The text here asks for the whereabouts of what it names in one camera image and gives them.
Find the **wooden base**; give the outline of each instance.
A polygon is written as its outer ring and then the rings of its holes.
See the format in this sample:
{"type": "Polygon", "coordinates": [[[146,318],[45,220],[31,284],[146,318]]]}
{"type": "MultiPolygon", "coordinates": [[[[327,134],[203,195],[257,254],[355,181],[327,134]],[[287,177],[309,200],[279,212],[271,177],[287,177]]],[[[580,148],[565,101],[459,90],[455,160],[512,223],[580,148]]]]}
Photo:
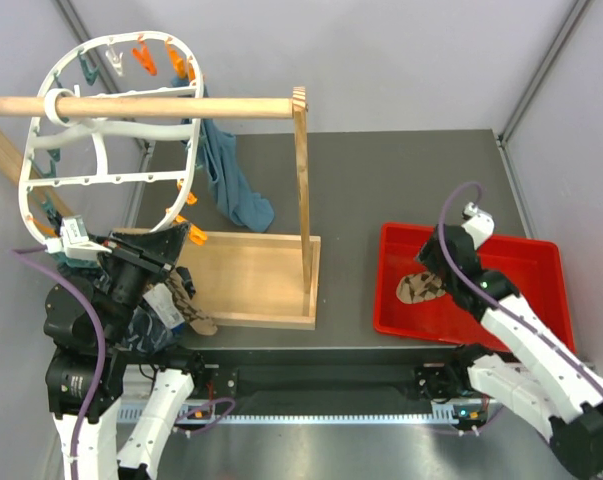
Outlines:
{"type": "Polygon", "coordinates": [[[206,233],[205,245],[187,242],[179,259],[194,280],[195,307],[217,325],[315,328],[320,237],[310,237],[312,282],[305,293],[299,235],[206,233]]]}

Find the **clothespin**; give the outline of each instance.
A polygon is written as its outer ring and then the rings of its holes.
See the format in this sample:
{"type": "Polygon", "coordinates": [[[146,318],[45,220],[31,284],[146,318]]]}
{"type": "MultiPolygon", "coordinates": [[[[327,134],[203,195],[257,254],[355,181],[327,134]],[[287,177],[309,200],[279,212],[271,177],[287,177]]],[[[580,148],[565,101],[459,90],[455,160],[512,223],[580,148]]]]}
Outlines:
{"type": "Polygon", "coordinates": [[[179,76],[179,78],[185,78],[186,77],[185,63],[183,62],[183,59],[179,55],[179,52],[177,52],[174,49],[174,47],[172,47],[172,45],[170,45],[171,41],[172,41],[172,37],[169,37],[165,41],[165,49],[168,51],[168,57],[170,57],[170,61],[172,62],[172,67],[174,68],[174,71],[177,72],[177,75],[179,76]]]}
{"type": "Polygon", "coordinates": [[[63,85],[61,85],[61,82],[59,81],[59,72],[54,72],[52,76],[54,77],[54,84],[57,88],[63,88],[63,85]]]}
{"type": "MultiPolygon", "coordinates": [[[[38,137],[39,136],[39,127],[34,127],[32,132],[38,137]]],[[[48,150],[47,152],[48,152],[48,155],[50,155],[50,159],[52,159],[53,162],[59,163],[61,161],[61,149],[60,148],[53,148],[51,150],[48,150]]]]}
{"type": "Polygon", "coordinates": [[[108,49],[105,51],[105,56],[117,75],[123,77],[123,52],[117,53],[114,51],[114,48],[112,48],[112,39],[110,39],[110,43],[108,43],[108,49]]]}
{"type": "Polygon", "coordinates": [[[96,66],[91,68],[88,65],[88,61],[83,58],[83,49],[77,52],[77,58],[79,59],[79,63],[81,64],[81,70],[83,71],[83,78],[88,85],[94,85],[94,82],[97,81],[97,77],[99,76],[99,67],[96,66]]]}
{"type": "Polygon", "coordinates": [[[145,68],[148,73],[152,76],[157,74],[157,67],[154,64],[154,60],[152,60],[152,55],[150,55],[150,49],[143,41],[143,35],[139,35],[139,39],[137,43],[141,45],[141,50],[137,50],[136,48],[132,49],[132,55],[137,59],[137,62],[141,64],[143,68],[145,68]]]}
{"type": "Polygon", "coordinates": [[[50,159],[50,171],[48,172],[42,171],[32,156],[30,157],[30,162],[32,162],[32,168],[34,168],[34,171],[37,172],[41,178],[54,178],[57,176],[57,164],[54,158],[50,159]]]}
{"type": "MultiPolygon", "coordinates": [[[[181,187],[183,186],[183,180],[177,180],[177,189],[181,191],[181,187]]],[[[194,196],[194,193],[188,193],[188,199],[185,201],[188,205],[194,205],[197,203],[198,198],[194,196]]]]}
{"type": "Polygon", "coordinates": [[[40,194],[35,195],[34,189],[32,189],[30,192],[28,192],[28,197],[33,198],[34,201],[39,204],[41,210],[48,218],[50,225],[53,226],[55,231],[58,231],[59,227],[61,226],[61,219],[63,217],[61,217],[61,214],[54,207],[54,203],[52,203],[52,199],[50,198],[50,195],[48,195],[48,192],[40,192],[40,194]]]}
{"type": "Polygon", "coordinates": [[[194,58],[192,58],[191,56],[188,57],[188,81],[190,83],[194,82],[194,80],[196,79],[196,75],[194,73],[194,67],[192,66],[193,61],[194,61],[194,58]]]}
{"type": "Polygon", "coordinates": [[[190,224],[190,232],[188,233],[188,238],[195,245],[203,245],[208,239],[208,236],[203,230],[199,229],[196,225],[194,225],[192,222],[188,221],[187,218],[182,217],[181,215],[177,215],[177,217],[174,219],[174,223],[190,224]]]}

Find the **teal clothespin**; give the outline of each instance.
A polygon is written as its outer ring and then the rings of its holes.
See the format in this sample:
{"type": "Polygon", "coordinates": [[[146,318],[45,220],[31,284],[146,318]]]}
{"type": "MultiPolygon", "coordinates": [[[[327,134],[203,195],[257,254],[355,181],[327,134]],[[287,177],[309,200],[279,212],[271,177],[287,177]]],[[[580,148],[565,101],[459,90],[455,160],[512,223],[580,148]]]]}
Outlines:
{"type": "MultiPolygon", "coordinates": [[[[33,132],[38,137],[39,136],[39,127],[34,127],[33,132]]],[[[47,150],[47,152],[48,152],[48,155],[50,155],[50,159],[52,162],[59,163],[61,161],[61,149],[60,148],[53,148],[51,150],[47,150]]],[[[32,165],[34,165],[35,170],[37,170],[39,175],[41,175],[41,171],[39,170],[38,165],[36,163],[34,163],[34,158],[30,158],[30,161],[32,162],[32,165]]],[[[56,168],[54,168],[53,176],[56,177],[56,168]]]]}
{"type": "Polygon", "coordinates": [[[57,88],[63,88],[63,85],[61,85],[61,81],[59,80],[58,72],[54,72],[53,76],[54,76],[54,84],[57,86],[57,88]]]}
{"type": "Polygon", "coordinates": [[[41,178],[54,178],[57,176],[57,164],[54,162],[54,160],[50,160],[49,172],[42,171],[34,161],[32,161],[32,168],[34,168],[41,178]]]}
{"type": "Polygon", "coordinates": [[[52,150],[48,150],[48,155],[50,155],[50,158],[55,163],[59,163],[59,161],[61,161],[61,149],[60,148],[54,148],[52,150]]]}
{"type": "MultiPolygon", "coordinates": [[[[28,192],[28,195],[31,195],[33,191],[34,190],[30,190],[30,192],[28,192]]],[[[56,218],[58,212],[57,212],[57,209],[54,208],[54,203],[52,203],[52,199],[50,198],[50,195],[48,195],[48,192],[42,192],[42,193],[43,193],[43,196],[45,197],[45,200],[39,201],[36,197],[33,197],[35,199],[35,202],[37,202],[41,206],[41,209],[44,211],[44,213],[46,214],[48,219],[50,217],[56,218]]]]}
{"type": "Polygon", "coordinates": [[[88,65],[88,61],[83,58],[83,49],[79,50],[77,53],[77,58],[79,59],[79,63],[81,63],[83,78],[85,78],[85,81],[88,85],[94,85],[94,82],[97,81],[97,77],[99,76],[99,67],[96,66],[91,68],[90,65],[88,65]]]}

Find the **wooden post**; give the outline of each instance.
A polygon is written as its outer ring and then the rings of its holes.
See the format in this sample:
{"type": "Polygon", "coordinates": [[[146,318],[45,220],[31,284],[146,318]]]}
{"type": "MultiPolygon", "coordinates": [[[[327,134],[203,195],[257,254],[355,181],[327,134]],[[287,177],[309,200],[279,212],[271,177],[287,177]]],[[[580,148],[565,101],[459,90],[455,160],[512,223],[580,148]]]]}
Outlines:
{"type": "MultiPolygon", "coordinates": [[[[10,139],[0,129],[0,171],[10,179],[15,185],[19,184],[19,177],[21,176],[21,164],[23,163],[23,155],[17,147],[15,147],[10,139]]],[[[34,178],[38,178],[36,172],[32,171],[34,178]]],[[[64,217],[71,217],[73,215],[65,203],[58,197],[58,195],[52,191],[50,187],[35,188],[32,190],[32,194],[36,196],[38,201],[45,201],[42,191],[47,192],[54,204],[57,211],[64,217]]]]}
{"type": "Polygon", "coordinates": [[[303,261],[303,288],[310,292],[312,283],[312,251],[310,245],[310,191],[308,186],[308,106],[305,88],[292,91],[292,117],[294,119],[294,145],[297,160],[297,188],[299,191],[299,223],[301,226],[301,257],[303,261]]]}

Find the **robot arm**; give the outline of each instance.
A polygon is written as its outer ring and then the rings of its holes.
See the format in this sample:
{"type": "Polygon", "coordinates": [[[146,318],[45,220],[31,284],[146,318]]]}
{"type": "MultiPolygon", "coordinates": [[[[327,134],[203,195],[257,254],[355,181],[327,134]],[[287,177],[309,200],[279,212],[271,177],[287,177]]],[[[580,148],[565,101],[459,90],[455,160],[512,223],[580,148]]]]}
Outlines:
{"type": "Polygon", "coordinates": [[[556,338],[501,272],[481,266],[476,249],[492,235],[491,217],[473,204],[466,206],[464,216],[463,225],[444,226],[445,244],[461,271],[501,308],[488,305],[452,271],[436,230],[417,260],[443,280],[455,303],[501,340],[527,373],[488,349],[461,347],[455,366],[462,388],[485,393],[526,420],[573,475],[589,478],[599,473],[603,470],[603,379],[556,338]],[[595,388],[592,380],[601,388],[595,388]]]}
{"type": "MultiPolygon", "coordinates": [[[[72,236],[77,225],[72,223],[73,219],[66,220],[63,219],[62,232],[72,236]]],[[[77,276],[69,281],[97,312],[106,343],[103,373],[77,430],[80,407],[95,375],[97,342],[85,309],[68,290],[53,287],[46,298],[44,332],[54,340],[57,349],[46,373],[46,384],[68,480],[155,479],[179,409],[193,391],[205,384],[205,368],[196,352],[172,347],[148,356],[119,346],[147,286],[164,281],[174,268],[188,227],[179,225],[146,234],[113,234],[94,248],[85,231],[79,229],[76,232],[80,238],[71,242],[76,248],[59,251],[74,259],[98,258],[102,267],[100,278],[77,276]],[[125,367],[144,363],[158,365],[160,372],[143,414],[117,456],[116,424],[125,367]],[[76,453],[71,451],[73,445],[76,453]]]]}

